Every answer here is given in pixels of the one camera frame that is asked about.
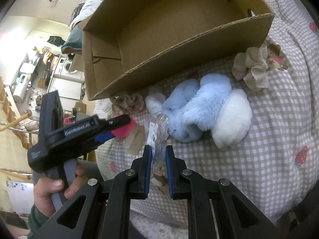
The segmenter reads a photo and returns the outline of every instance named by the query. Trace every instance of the plush toy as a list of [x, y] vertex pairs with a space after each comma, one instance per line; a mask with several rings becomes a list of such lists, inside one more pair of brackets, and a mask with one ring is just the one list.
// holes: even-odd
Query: plush toy
[[225, 150], [237, 145], [247, 135], [252, 116], [246, 93], [242, 89], [232, 90], [211, 130], [216, 146]]
[[164, 101], [166, 101], [166, 96], [159, 86], [151, 86], [149, 88], [148, 96], [145, 98], [146, 108], [151, 115], [161, 114], [162, 106]]
[[184, 125], [182, 116], [184, 106], [194, 97], [199, 89], [195, 79], [188, 79], [180, 83], [170, 97], [163, 103], [162, 113], [169, 117], [169, 134], [181, 142], [190, 142], [200, 139], [202, 131], [196, 125]]
[[202, 131], [212, 129], [231, 90], [227, 76], [217, 73], [205, 75], [194, 98], [183, 109], [182, 123], [187, 127], [197, 126]]

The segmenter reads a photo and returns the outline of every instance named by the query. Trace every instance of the human hand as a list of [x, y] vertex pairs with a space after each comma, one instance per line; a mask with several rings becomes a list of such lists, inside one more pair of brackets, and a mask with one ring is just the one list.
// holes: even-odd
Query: human hand
[[[73, 183], [65, 190], [66, 199], [72, 198], [75, 193], [88, 181], [85, 175], [85, 168], [78, 164], [75, 173], [77, 177]], [[37, 209], [45, 216], [51, 217], [55, 213], [55, 208], [51, 200], [51, 194], [61, 191], [64, 187], [63, 180], [53, 180], [49, 177], [42, 177], [34, 186], [34, 204]]]

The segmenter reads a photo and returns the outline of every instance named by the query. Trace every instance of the metal screw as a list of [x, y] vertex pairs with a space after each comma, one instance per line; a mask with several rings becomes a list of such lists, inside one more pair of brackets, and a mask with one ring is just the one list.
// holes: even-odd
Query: metal screw
[[190, 170], [190, 169], [184, 169], [183, 171], [182, 171], [182, 174], [184, 174], [184, 175], [191, 175], [192, 174], [192, 170]]
[[128, 176], [133, 176], [135, 174], [135, 171], [133, 169], [128, 169], [126, 170], [125, 174]]
[[89, 179], [89, 180], [87, 181], [87, 184], [89, 184], [90, 186], [95, 186], [95, 185], [97, 185], [97, 183], [98, 183], [98, 180], [97, 180], [97, 179], [94, 179], [94, 178]]
[[220, 183], [221, 183], [222, 185], [224, 185], [224, 186], [228, 186], [228, 185], [230, 184], [230, 181], [229, 181], [228, 179], [226, 179], [226, 178], [222, 178], [222, 179], [220, 180]]

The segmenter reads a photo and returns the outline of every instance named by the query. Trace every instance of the cardboard carton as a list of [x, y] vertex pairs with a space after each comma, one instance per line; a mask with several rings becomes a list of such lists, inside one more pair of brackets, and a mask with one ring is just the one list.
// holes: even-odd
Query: cardboard carton
[[87, 105], [81, 102], [76, 102], [74, 106], [77, 110], [77, 112], [81, 112], [86, 114], [87, 113]]
[[83, 65], [82, 56], [79, 54], [76, 54], [75, 57], [73, 58], [72, 64], [69, 68], [69, 72], [73, 72], [75, 70], [84, 72], [84, 65]]
[[88, 98], [259, 47], [273, 17], [264, 0], [104, 0], [79, 25]]

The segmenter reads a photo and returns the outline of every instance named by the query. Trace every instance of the gray gingham fabric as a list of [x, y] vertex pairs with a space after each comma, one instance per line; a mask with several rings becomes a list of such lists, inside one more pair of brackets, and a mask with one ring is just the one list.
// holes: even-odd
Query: gray gingham fabric
[[[164, 94], [187, 76], [198, 71], [202, 77], [215, 72], [227, 75], [232, 88], [247, 93], [253, 110], [252, 125], [246, 138], [236, 147], [219, 151], [207, 132], [199, 141], [180, 143], [169, 138], [176, 157], [203, 177], [231, 180], [272, 222], [302, 201], [318, 179], [319, 145], [319, 68], [318, 33], [299, 0], [267, 0], [275, 18], [267, 44], [281, 46], [281, 58], [288, 70], [269, 72], [270, 88], [252, 92], [243, 81], [237, 82], [231, 68], [234, 56], [214, 60], [159, 82]], [[140, 91], [144, 97], [146, 90]], [[95, 114], [107, 118], [108, 99], [96, 102]], [[133, 118], [147, 123], [144, 110]], [[305, 163], [295, 164], [307, 147]], [[121, 139], [106, 142], [96, 150], [98, 166], [107, 179], [128, 169], [135, 157], [125, 154]], [[138, 157], [142, 156], [141, 148]], [[187, 207], [184, 200], [171, 200], [151, 184], [149, 198], [133, 200], [131, 221], [147, 238], [187, 238]]]

